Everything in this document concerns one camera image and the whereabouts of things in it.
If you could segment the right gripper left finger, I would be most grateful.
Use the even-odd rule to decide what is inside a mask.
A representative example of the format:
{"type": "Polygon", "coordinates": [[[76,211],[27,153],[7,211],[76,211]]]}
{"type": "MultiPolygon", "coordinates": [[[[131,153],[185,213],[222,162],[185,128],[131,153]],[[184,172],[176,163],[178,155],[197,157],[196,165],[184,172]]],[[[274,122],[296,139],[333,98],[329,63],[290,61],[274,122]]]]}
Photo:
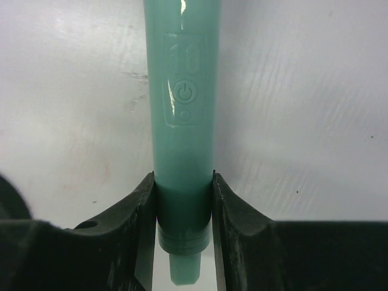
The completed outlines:
{"type": "Polygon", "coordinates": [[[2,290],[151,290],[156,227],[154,176],[76,226],[34,219],[1,179],[2,290]]]}

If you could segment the teal microphone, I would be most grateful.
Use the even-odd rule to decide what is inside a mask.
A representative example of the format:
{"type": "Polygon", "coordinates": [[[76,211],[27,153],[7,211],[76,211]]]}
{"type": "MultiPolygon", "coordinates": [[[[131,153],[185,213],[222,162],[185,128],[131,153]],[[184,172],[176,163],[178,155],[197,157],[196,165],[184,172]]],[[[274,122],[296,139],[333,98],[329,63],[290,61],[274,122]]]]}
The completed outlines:
{"type": "Polygon", "coordinates": [[[221,1],[144,1],[158,241],[177,286],[209,245],[221,1]]]}

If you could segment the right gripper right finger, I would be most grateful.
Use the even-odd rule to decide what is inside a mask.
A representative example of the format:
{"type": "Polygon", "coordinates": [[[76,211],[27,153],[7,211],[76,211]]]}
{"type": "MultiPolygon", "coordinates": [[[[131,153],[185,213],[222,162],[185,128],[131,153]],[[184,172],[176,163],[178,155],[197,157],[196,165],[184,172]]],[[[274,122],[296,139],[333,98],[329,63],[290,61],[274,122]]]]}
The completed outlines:
{"type": "Polygon", "coordinates": [[[384,221],[274,221],[212,181],[218,290],[386,290],[384,221]]]}

